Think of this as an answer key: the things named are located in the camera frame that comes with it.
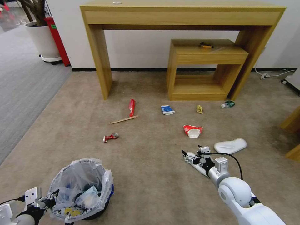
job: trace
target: white wall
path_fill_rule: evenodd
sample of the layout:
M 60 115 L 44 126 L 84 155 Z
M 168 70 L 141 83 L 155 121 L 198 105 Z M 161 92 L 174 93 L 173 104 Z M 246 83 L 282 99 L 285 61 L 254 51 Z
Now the white wall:
M 89 1 L 47 0 L 73 68 L 95 67 L 79 9 Z M 300 1 L 262 1 L 284 5 L 287 9 L 257 67 L 299 67 Z M 111 67 L 167 67 L 171 38 L 229 38 L 234 41 L 237 32 L 106 30 L 105 35 Z

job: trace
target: plastic bottle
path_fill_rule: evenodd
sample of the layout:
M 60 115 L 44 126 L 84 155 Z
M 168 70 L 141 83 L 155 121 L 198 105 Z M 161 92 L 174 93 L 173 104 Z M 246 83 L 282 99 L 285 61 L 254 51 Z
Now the plastic bottle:
M 230 108 L 233 107 L 234 105 L 235 105 L 234 101 L 228 100 L 221 105 L 221 108 Z

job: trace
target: red and white cup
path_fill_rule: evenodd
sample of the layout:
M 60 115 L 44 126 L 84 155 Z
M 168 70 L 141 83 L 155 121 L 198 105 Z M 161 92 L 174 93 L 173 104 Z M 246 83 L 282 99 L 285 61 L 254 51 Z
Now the red and white cup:
M 203 127 L 195 127 L 195 126 L 186 124 L 183 126 L 183 129 L 189 138 L 198 138 L 199 135 L 202 133 Z

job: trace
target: electrical cord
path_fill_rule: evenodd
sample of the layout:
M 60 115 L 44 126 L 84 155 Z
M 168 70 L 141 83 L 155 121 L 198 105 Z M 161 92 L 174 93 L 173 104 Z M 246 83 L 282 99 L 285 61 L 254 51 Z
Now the electrical cord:
M 201 154 L 202 155 L 228 155 L 228 156 L 231 156 L 237 162 L 238 168 L 240 169 L 241 180 L 243 180 L 243 172 L 242 172 L 241 165 L 240 165 L 239 161 L 237 160 L 237 158 L 235 158 L 233 155 L 225 153 L 225 152 L 220 152 L 220 153 L 219 152 L 213 152 L 213 153 L 201 153 Z
M 10 202 L 10 201 L 12 201 L 12 200 L 24 202 L 24 201 L 25 201 L 25 195 L 22 195 L 22 196 L 19 197 L 19 198 L 15 198 L 15 199 L 11 199 L 11 200 L 2 202 L 2 203 L 0 203 L 0 205 L 2 205 L 2 204 L 4 204 L 4 203 L 7 203 L 7 202 Z
M 278 76 L 281 76 L 281 75 L 286 74 L 288 72 L 296 71 L 296 70 L 289 70 L 289 71 L 286 71 L 286 72 L 283 72 L 283 73 L 280 73 L 280 74 L 277 74 L 277 75 L 269 75 L 267 72 L 265 72 L 265 73 L 258 72 L 257 69 L 256 69 L 257 64 L 258 64 L 258 61 L 257 61 L 256 65 L 254 66 L 254 70 L 255 70 L 256 73 L 258 73 L 260 75 L 261 80 L 264 80 L 265 78 L 269 78 L 269 77 L 278 77 Z

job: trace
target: wooden console table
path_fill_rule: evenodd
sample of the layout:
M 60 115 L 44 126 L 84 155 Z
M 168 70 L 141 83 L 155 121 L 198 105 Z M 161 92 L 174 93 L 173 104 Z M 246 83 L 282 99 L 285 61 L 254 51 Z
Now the wooden console table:
M 244 0 L 113 2 L 98 0 L 80 6 L 104 100 L 113 80 L 103 30 L 240 31 L 235 44 L 249 56 L 230 90 L 229 97 L 234 100 L 285 10 L 282 6 Z

